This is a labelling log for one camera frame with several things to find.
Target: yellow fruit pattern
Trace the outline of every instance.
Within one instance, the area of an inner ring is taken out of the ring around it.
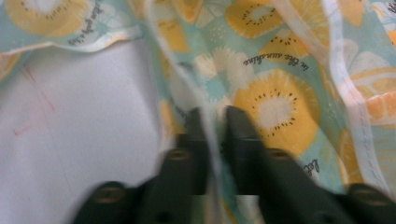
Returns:
[[[205,0],[173,0],[178,15],[187,23],[196,23]]]
[[[185,132],[184,128],[177,122],[175,115],[172,113],[172,107],[169,102],[165,100],[160,101],[160,114],[163,120],[166,136]]]
[[[181,26],[177,19],[166,21],[158,20],[157,26],[170,50],[182,53],[190,51],[189,45],[187,45],[186,42],[186,34],[184,33],[183,26]]]
[[[364,4],[362,0],[338,0],[341,14],[344,19],[354,26],[361,26],[364,15]]]
[[[238,90],[233,103],[247,111],[267,147],[299,156],[317,133],[319,106],[314,90],[284,70],[275,69]]]
[[[332,98],[334,98],[336,88],[335,88],[334,84],[332,83],[330,75],[326,72],[325,68],[322,65],[319,65],[318,67],[319,67],[319,72],[320,72],[320,76],[323,81],[324,88],[326,88],[326,90],[329,92],[330,96]]]
[[[356,160],[355,147],[348,130],[341,131],[339,145],[339,167],[345,185],[363,183],[361,170]]]
[[[329,48],[329,23],[324,14],[321,1],[290,0],[294,10],[309,27],[312,35],[322,45]]]
[[[11,56],[0,56],[0,81],[6,78],[20,60],[21,54]]]
[[[139,20],[145,17],[146,2],[145,0],[126,0],[129,8]]]
[[[290,29],[282,29],[277,32],[276,36],[273,37],[259,52],[260,55],[269,53],[282,53],[283,55],[289,54],[301,59],[308,55],[308,50],[294,32]],[[271,62],[286,61],[284,57],[267,58],[267,60]]]
[[[5,2],[11,21],[23,31],[34,35],[71,35],[84,22],[87,0],[60,0],[55,6],[34,0]]]
[[[351,77],[366,100],[374,125],[394,124],[396,119],[396,67],[364,71]]]
[[[270,0],[237,0],[227,7],[225,19],[245,38],[264,35],[283,23]]]
[[[393,47],[396,48],[396,31],[389,31],[388,36],[390,41],[392,42]]]
[[[169,59],[165,56],[163,51],[161,51],[159,56],[160,56],[161,66],[163,67],[163,75],[166,78],[169,78],[171,76],[172,64],[170,64]]]

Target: pink mark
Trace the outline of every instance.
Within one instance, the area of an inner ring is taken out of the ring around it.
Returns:
[[[41,96],[44,98],[44,100],[47,102],[47,104],[50,106],[52,111],[55,111],[55,105],[50,101],[49,97],[47,96],[46,93],[43,92],[43,90],[41,90],[37,84],[37,82],[35,81],[35,78],[32,75],[32,72],[30,71],[30,68],[27,67],[26,65],[24,66],[24,69],[27,72],[27,76],[29,79],[32,80],[32,83],[34,84],[35,88],[40,91]]]
[[[12,130],[12,132],[14,132],[15,136],[20,136],[23,133],[26,133],[27,131],[29,131],[32,128],[32,125],[28,125],[22,129],[19,130]]]

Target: kiwi slice print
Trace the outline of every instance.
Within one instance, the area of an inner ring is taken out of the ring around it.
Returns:
[[[260,55],[271,53],[289,54],[300,59],[308,55],[308,50],[290,29],[281,29],[259,52]],[[284,57],[266,59],[271,62],[286,61]]]
[[[281,69],[267,72],[238,90],[233,104],[247,111],[267,147],[285,149],[294,156],[309,148],[318,130],[314,90]]]
[[[86,0],[11,0],[5,2],[11,21],[34,35],[71,35],[84,22]]]
[[[227,7],[225,19],[245,38],[264,35],[283,23],[270,0],[238,0]]]

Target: white surface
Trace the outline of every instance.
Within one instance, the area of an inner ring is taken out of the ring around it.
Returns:
[[[0,86],[0,224],[66,223],[94,185],[153,174],[160,129],[142,44],[40,50]]]

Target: cloth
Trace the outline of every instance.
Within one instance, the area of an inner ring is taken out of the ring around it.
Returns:
[[[255,217],[239,206],[221,162],[227,105],[246,110],[264,144],[287,150],[323,188],[344,192],[348,184],[365,182],[394,197],[396,3],[86,0],[55,5],[53,11],[59,8],[70,22],[45,10],[37,14],[39,7],[33,7],[33,19],[32,5],[8,0],[0,8],[5,18],[0,28],[13,34],[0,36],[0,51],[7,55],[3,76],[18,67],[19,52],[37,46],[91,51],[143,36],[153,60],[164,138],[184,132],[190,109],[204,110],[214,188],[222,218],[229,222]],[[65,13],[66,5],[76,13]],[[44,23],[48,17],[64,26]],[[85,41],[85,35],[92,37]]]

